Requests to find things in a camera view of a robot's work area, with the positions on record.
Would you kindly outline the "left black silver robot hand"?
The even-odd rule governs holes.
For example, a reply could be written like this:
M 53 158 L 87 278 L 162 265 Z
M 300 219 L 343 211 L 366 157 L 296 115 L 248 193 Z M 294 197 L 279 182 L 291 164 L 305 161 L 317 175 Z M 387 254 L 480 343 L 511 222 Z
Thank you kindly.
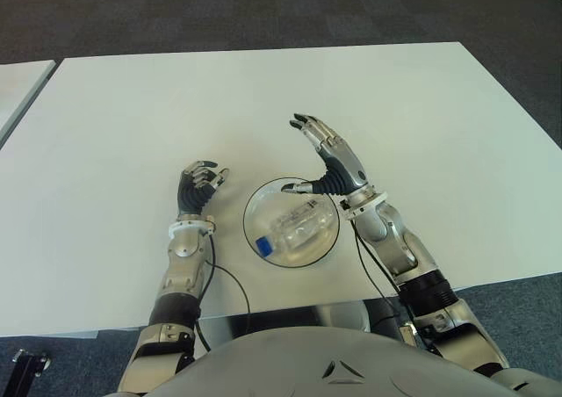
M 178 215 L 200 215 L 215 192 L 229 175 L 229 169 L 218 172 L 216 162 L 198 160 L 183 169 L 177 189 Z

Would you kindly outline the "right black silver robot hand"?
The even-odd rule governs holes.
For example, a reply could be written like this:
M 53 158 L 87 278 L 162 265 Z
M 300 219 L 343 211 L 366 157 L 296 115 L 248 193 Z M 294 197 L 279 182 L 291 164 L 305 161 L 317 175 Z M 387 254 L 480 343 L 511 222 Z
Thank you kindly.
M 368 184 L 364 166 L 346 140 L 314 116 L 294 113 L 290 121 L 313 145 L 326 167 L 325 174 L 313 181 L 286 184 L 282 192 L 347 196 Z

